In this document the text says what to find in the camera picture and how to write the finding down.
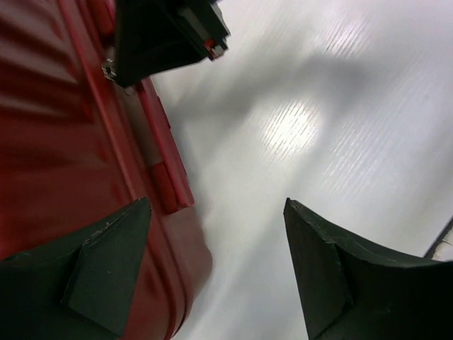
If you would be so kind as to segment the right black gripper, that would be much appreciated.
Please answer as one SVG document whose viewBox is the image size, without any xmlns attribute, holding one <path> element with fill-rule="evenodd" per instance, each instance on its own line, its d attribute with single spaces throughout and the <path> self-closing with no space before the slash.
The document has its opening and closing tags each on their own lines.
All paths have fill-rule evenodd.
<svg viewBox="0 0 453 340">
<path fill-rule="evenodd" d="M 116 1 L 115 82 L 126 88 L 198 63 L 204 59 L 198 47 L 216 60 L 228 50 L 229 36 L 217 1 Z"/>
</svg>

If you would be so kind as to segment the red suitcase blue lining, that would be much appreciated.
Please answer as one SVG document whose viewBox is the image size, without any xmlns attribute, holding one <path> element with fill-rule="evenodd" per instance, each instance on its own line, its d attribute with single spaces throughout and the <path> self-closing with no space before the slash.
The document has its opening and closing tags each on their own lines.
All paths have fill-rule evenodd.
<svg viewBox="0 0 453 340">
<path fill-rule="evenodd" d="M 103 75 L 115 2 L 1 2 L 1 260 L 147 198 L 147 246 L 119 339 L 171 339 L 212 255 L 150 76 L 127 96 Z"/>
</svg>

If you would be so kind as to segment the silver zipper pull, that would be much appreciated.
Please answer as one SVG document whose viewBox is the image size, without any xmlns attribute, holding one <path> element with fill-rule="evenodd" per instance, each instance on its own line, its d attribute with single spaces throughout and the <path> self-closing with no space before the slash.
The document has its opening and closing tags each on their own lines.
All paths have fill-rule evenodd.
<svg viewBox="0 0 453 340">
<path fill-rule="evenodd" d="M 101 69 L 102 69 L 103 75 L 106 79 L 108 79 L 108 80 L 112 81 L 113 83 L 115 83 L 116 85 L 118 85 L 117 79 L 116 79 L 117 74 L 116 74 L 116 70 L 115 70 L 115 62 L 113 59 L 106 58 L 105 61 L 101 65 Z M 130 87 L 120 86 L 120 88 L 124 91 L 124 93 L 127 96 L 131 96 L 132 94 L 135 93 L 135 89 L 133 86 L 130 86 Z"/>
</svg>

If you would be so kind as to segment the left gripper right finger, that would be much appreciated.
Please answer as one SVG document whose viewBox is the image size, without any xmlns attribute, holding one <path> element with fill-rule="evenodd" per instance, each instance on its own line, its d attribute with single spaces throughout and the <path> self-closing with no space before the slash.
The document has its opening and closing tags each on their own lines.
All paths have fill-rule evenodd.
<svg viewBox="0 0 453 340">
<path fill-rule="evenodd" d="M 452 263 L 371 242 L 287 199 L 285 229 L 310 339 L 451 339 Z"/>
</svg>

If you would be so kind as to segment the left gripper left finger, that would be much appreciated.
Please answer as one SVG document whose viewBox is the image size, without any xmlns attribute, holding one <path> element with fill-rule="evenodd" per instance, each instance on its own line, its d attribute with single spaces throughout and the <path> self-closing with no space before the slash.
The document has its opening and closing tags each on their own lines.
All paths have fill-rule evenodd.
<svg viewBox="0 0 453 340">
<path fill-rule="evenodd" d="M 141 198 L 1 260 L 1 338 L 123 337 L 150 222 Z"/>
</svg>

